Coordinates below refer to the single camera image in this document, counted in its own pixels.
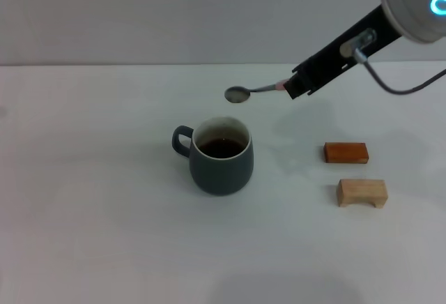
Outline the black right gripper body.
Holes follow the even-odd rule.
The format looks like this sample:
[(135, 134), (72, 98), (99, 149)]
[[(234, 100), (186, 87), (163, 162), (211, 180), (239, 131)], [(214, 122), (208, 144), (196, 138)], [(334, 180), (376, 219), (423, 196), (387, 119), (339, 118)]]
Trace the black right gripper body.
[(376, 32), (376, 40), (362, 50), (367, 56), (377, 53), (401, 37), (388, 21), (383, 8), (376, 7), (330, 44), (293, 69), (293, 74), (304, 74), (311, 82), (311, 91), (308, 94), (319, 90), (356, 65), (354, 58), (344, 58), (339, 49), (342, 44), (367, 29), (373, 29)]

